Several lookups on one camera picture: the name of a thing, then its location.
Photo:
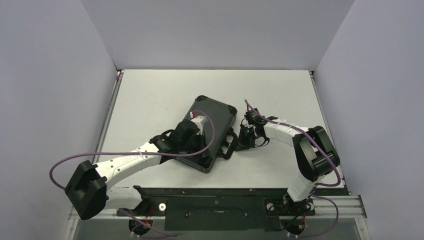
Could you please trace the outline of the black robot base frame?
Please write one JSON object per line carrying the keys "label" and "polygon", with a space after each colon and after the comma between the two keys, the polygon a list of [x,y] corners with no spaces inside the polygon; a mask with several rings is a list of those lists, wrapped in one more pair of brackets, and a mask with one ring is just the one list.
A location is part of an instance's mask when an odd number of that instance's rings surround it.
{"label": "black robot base frame", "polygon": [[120,206],[119,217],[151,222],[164,220],[166,231],[290,231],[306,228],[304,217],[317,217],[320,207],[334,210],[333,201],[346,190],[318,190],[318,197],[294,202],[285,188],[143,188],[135,186],[141,202]]}

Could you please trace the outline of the black poker set case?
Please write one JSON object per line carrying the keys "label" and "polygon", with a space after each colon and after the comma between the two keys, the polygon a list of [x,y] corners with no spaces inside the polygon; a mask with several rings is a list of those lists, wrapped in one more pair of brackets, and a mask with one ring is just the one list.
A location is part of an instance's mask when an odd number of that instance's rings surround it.
{"label": "black poker set case", "polygon": [[201,137],[194,140],[194,148],[185,153],[200,151],[208,144],[211,146],[199,155],[178,157],[176,160],[200,172],[209,173],[217,158],[228,160],[237,146],[233,124],[238,110],[232,105],[199,95],[184,118],[189,120],[190,114],[197,117],[202,113],[206,113],[211,121],[204,123]]}

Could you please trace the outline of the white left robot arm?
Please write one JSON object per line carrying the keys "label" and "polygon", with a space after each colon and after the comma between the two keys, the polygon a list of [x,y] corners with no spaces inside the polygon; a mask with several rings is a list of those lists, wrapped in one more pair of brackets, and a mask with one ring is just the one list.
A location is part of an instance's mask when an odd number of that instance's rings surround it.
{"label": "white left robot arm", "polygon": [[154,136],[139,148],[119,153],[115,158],[92,164],[81,162],[64,188],[65,194],[80,219],[88,220],[104,209],[128,209],[143,215],[149,209],[149,201],[134,187],[117,187],[127,177],[170,159],[200,156],[207,152],[204,125],[205,115],[184,119],[174,130]]}

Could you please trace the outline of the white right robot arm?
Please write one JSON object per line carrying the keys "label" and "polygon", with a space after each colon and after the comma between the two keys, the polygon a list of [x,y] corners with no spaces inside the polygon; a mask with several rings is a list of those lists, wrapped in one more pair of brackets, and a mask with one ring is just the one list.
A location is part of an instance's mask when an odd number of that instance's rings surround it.
{"label": "white right robot arm", "polygon": [[[256,144],[262,138],[264,142]],[[322,126],[299,127],[288,124],[270,116],[259,114],[256,108],[248,110],[240,124],[236,151],[247,151],[263,147],[277,140],[293,147],[299,174],[287,193],[282,198],[279,208],[289,216],[302,215],[312,208],[308,201],[321,180],[330,173],[335,173],[338,186],[342,179],[337,167],[340,165],[339,155],[327,132]]]}

